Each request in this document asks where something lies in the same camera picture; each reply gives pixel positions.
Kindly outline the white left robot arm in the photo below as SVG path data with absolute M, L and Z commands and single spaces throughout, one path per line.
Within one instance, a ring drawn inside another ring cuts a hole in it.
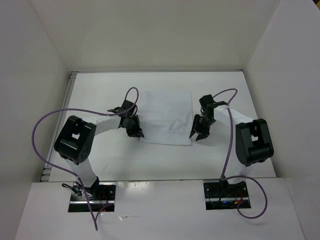
M 143 138 L 137 111 L 137 105 L 125 99 L 121 106 L 109 110 L 115 114 L 113 116 L 80 118 L 72 115 L 65 122 L 54 143 L 54 150 L 68 162 L 71 171 L 80 178 L 83 183 L 81 193 L 88 200 L 96 199 L 100 193 L 100 180 L 89 161 L 94 137 L 123 128 L 129 137 Z

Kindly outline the white fabric skirt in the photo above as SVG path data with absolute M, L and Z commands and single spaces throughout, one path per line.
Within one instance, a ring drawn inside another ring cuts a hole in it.
M 191 146 L 193 101 L 189 90 L 144 90 L 138 100 L 142 143 Z

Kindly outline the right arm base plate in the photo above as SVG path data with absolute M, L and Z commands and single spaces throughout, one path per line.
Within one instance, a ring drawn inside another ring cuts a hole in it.
M 247 185 L 244 181 L 223 186 L 219 181 L 203 183 L 205 207 L 211 210 L 250 209 L 251 203 Z

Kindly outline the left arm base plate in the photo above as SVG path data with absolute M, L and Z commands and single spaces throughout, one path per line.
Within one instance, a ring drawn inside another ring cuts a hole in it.
M 74 182 L 73 185 L 63 183 L 62 186 L 71 190 L 68 207 L 69 213 L 86 213 L 90 211 L 84 190 L 78 182 Z M 94 196 L 88 193 L 88 199 L 92 211 L 97 213 L 100 209 L 103 209 L 106 206 L 106 208 L 102 210 L 103 212 L 113 212 L 115 209 L 115 195 L 115 182 L 100 182 L 98 193 Z

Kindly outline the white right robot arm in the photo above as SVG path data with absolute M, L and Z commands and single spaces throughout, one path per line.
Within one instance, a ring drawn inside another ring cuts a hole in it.
M 248 176 L 254 164 L 260 164 L 274 155 L 267 121 L 254 119 L 230 108 L 225 101 L 215 101 L 210 94 L 199 99 L 200 112 L 193 118 L 189 137 L 196 141 L 210 135 L 211 126 L 222 123 L 229 128 L 230 140 L 226 160 L 219 180 L 219 196 L 229 197 L 243 183 L 239 176 Z

